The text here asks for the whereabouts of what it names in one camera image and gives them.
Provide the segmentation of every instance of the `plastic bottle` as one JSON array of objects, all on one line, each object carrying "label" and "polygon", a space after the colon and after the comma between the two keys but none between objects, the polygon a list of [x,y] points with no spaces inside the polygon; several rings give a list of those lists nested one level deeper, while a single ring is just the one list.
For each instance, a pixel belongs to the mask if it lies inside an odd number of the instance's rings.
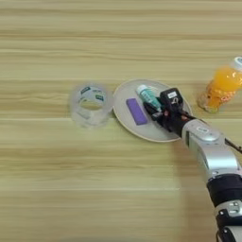
[{"label": "plastic bottle", "polygon": [[216,71],[198,103],[207,112],[218,112],[219,107],[230,101],[241,86],[242,57],[236,57],[230,65]]},{"label": "plastic bottle", "polygon": [[157,111],[160,112],[162,110],[161,103],[156,99],[155,94],[153,94],[153,92],[146,85],[140,85],[136,92],[143,101],[151,104],[154,108],[157,109]]}]

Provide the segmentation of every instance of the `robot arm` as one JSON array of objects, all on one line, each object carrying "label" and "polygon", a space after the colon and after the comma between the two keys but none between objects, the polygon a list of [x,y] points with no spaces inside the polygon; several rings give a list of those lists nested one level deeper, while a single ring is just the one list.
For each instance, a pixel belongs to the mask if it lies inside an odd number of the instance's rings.
[{"label": "robot arm", "polygon": [[181,138],[199,161],[216,207],[217,241],[242,241],[242,170],[225,137],[194,119],[184,125]]},{"label": "robot arm", "polygon": [[177,89],[161,93],[163,110],[144,103],[151,118],[185,142],[202,167],[203,177],[215,205],[218,242],[242,242],[242,169],[222,133],[183,110]]}]

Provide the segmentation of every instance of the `clear tape roll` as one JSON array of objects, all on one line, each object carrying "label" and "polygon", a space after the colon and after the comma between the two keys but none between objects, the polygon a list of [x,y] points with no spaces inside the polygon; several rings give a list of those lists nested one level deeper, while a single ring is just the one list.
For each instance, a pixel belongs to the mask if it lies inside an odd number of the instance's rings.
[{"label": "clear tape roll", "polygon": [[[113,96],[105,87],[95,83],[77,86],[70,94],[70,112],[72,119],[84,127],[96,127],[106,124],[112,111]],[[92,102],[98,109],[91,110],[83,104]]]}]

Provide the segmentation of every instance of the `purple eraser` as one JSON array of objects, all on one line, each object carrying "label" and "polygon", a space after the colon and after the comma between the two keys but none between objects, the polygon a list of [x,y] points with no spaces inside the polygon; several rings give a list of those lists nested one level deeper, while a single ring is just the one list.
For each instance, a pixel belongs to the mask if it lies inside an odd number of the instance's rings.
[{"label": "purple eraser", "polygon": [[142,112],[137,100],[135,98],[130,98],[126,100],[127,106],[132,114],[132,117],[136,125],[144,125],[147,123],[147,118]]}]

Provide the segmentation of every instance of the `wooden table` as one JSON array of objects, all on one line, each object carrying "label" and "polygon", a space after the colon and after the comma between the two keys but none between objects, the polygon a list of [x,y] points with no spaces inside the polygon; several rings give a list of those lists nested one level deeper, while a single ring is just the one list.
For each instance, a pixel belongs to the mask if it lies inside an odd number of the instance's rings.
[{"label": "wooden table", "polygon": [[178,87],[194,114],[241,143],[241,93],[219,114],[196,104],[241,54],[239,0],[0,1],[0,241],[212,242],[197,161],[113,116],[78,128],[70,91],[149,78]]}]

